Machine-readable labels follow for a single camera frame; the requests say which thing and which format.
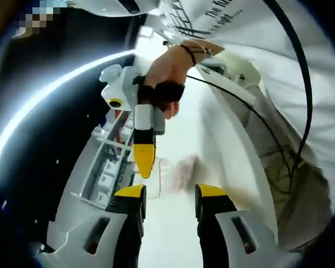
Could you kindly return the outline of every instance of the pixelated area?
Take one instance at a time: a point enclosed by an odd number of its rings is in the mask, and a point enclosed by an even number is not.
[[[47,27],[47,22],[52,21],[54,15],[60,14],[61,8],[71,7],[67,0],[41,0],[39,6],[33,7],[31,13],[19,16],[18,30],[15,37],[26,37],[39,34],[40,29]]]

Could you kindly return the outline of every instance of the hand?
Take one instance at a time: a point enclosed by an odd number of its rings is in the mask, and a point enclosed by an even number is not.
[[[192,66],[190,55],[182,47],[174,46],[152,63],[145,76],[144,85],[155,88],[156,85],[167,80],[183,85],[187,72]],[[165,118],[170,119],[178,112],[179,102],[168,103]]]

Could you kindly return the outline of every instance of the led light strip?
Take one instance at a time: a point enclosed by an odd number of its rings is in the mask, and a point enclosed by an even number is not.
[[[88,71],[91,68],[94,68],[100,64],[106,63],[111,60],[115,60],[130,54],[133,54],[135,52],[135,49],[124,51],[121,53],[117,53],[114,55],[106,56],[104,58],[101,58],[99,60],[92,61],[91,63],[87,63],[70,73],[67,73],[63,76],[61,76],[56,81],[52,82],[51,84],[48,84],[44,86],[39,92],[37,92],[30,100],[28,100],[25,105],[15,114],[13,118],[11,118],[10,122],[7,124],[5,129],[0,135],[0,156],[1,153],[9,140],[9,138],[13,135],[15,129],[20,124],[20,122],[28,115],[28,113],[34,109],[43,99],[45,99],[49,94],[51,94],[53,91],[58,89],[61,85],[68,82],[72,78],[75,78],[76,76],[84,73],[85,71]]]

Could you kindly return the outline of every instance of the white t-shirt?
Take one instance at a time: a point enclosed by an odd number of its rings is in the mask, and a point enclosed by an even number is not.
[[[335,51],[297,0],[277,2],[298,34],[313,87],[311,150],[302,156],[318,168],[335,170]],[[165,0],[161,11],[164,24],[182,38],[205,39],[255,63],[268,97],[283,115],[275,113],[276,120],[297,150],[307,118],[303,77],[292,44],[268,6],[262,0]]]

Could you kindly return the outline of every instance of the black cord bracelet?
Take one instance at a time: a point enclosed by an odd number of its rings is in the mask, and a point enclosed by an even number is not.
[[[185,45],[179,45],[179,46],[183,47],[186,50],[186,52],[191,56],[193,66],[195,66],[196,65],[196,58],[195,58],[194,54],[192,53],[192,51]]]

